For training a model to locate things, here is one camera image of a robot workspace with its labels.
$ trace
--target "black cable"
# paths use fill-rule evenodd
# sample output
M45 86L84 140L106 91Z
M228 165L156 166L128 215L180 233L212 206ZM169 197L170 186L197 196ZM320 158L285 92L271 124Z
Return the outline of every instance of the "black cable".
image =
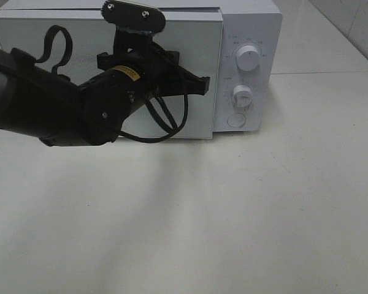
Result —
M165 113L167 119L169 120L169 122L171 123L172 125L172 128L173 129L176 129L177 128L177 123L176 121L174 120L174 117L172 116L172 113L171 111L168 109L166 103L165 103L165 100L162 98L162 97L155 97L155 99L157 100L157 102L159 103L159 105L161 106L163 112Z
M123 136L125 138L128 138L128 139L131 139L131 140L134 140L134 141L137 141L137 142L141 142L141 143L160 143L160 142L165 141L169 138L172 138L174 135L177 135L185 127L185 124L186 124L187 119L188 119L188 110L189 110L188 93L187 93L187 90L186 90L186 82L185 82L184 74L183 74L181 68L179 66L176 66L175 68L177 69L177 72L180 76L180 80L182 82L183 92L184 92L184 94L183 94L184 95L184 116L183 116L182 123L179 125L179 127L177 129L175 129L172 133L170 133L166 136L160 137L160 138L142 138L142 137L137 137L137 136L131 135L129 133L120 131L121 136Z
M66 28L57 25L50 27L50 29L47 31L45 35L44 53L42 54L41 58L37 59L36 61L36 63L44 63L49 59L52 53L53 41L55 40L55 37L59 32L62 32L64 38L66 39L66 51L64 52L64 56L61 59L61 61L52 67L52 73L55 75L57 75L58 68L61 66L65 66L70 61L72 56L72 50L74 45L72 42L72 37Z
M153 104L146 98L144 99L145 105L147 107L148 112L150 113L151 117L154 119L154 121L168 134L173 132L173 129L169 127L166 122L160 117L158 112L155 110Z

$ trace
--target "yellow label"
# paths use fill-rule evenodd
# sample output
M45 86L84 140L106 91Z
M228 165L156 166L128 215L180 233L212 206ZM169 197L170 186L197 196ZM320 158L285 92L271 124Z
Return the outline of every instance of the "yellow label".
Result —
M132 81L137 81L138 79L140 79L140 75L135 70L133 70L128 66L115 66L112 69L118 70L119 72L123 72L124 74L129 76L132 79Z

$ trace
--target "screw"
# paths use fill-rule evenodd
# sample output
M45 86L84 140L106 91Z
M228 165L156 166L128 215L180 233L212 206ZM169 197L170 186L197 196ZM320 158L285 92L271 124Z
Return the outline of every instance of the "screw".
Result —
M112 4L112 3L108 4L108 9L109 9L110 11L115 10L115 5L114 5L114 4Z
M134 103L135 102L134 94L135 94L134 92L128 92L129 101L131 103Z
M148 18L150 16L150 13L145 10L145 11L142 12L142 16L143 16L143 18Z

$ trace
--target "black plastic part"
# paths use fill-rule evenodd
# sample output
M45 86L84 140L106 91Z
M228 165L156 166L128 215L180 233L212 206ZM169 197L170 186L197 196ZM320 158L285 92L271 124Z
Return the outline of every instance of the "black plastic part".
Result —
M120 130L123 122L130 116L132 103L127 89L133 81L124 73L107 70L79 86L85 115L102 120L113 129ZM102 125L86 122L84 136L92 145L115 141L118 134Z
M165 16L159 9L135 3L109 0L101 12L108 23L130 31L156 34L166 24Z
M1 73L5 74L3 72L5 70L15 71L18 76L25 77L25 80L36 81L48 91L73 104L79 104L80 91L76 85L50 72L30 66L28 63L22 64L19 61L24 61L25 58L21 58L20 51L17 51L17 58L15 58L0 50ZM5 107L0 114L0 129L45 138L59 132L73 120L72 112L45 91L25 80L14 78L11 75L7 77L16 82L11 86L12 95L3 99Z
M182 67L181 69L184 74L187 93L203 96L206 95L209 91L210 78L199 78ZM162 79L159 86L159 93L162 97L182 95L183 90L180 85L180 77L172 71L171 73L166 74Z
M116 29L115 41L113 45L113 55L126 55L128 51L138 51L146 57L151 51L153 37L151 35L135 34Z
M169 55L171 56L171 60L174 64L178 65L180 62L180 52L177 51L167 51Z
M34 67L37 62L37 59L23 50L18 48L13 48L11 50L11 55L15 58L19 63L22 63L23 66Z

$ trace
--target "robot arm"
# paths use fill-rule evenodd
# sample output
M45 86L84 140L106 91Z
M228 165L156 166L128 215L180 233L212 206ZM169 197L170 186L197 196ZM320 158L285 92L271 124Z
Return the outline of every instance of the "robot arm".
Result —
M72 39L65 28L49 29L40 59L17 48L11 53L0 50L0 129L37 137L47 146L98 146L119 135L157 143L184 128L188 95L206 94L210 78L199 78L180 67L179 52L165 51L153 42L166 23L158 9L109 0L101 13L116 26L113 54L99 54L98 68L104 72L80 86L57 74L72 54ZM59 32L66 38L66 52L52 72L47 72L36 64L48 60ZM177 95L184 96L185 104L180 124L163 100ZM160 117L151 99L160 104L169 123ZM121 130L124 120L143 105L166 136L139 138Z

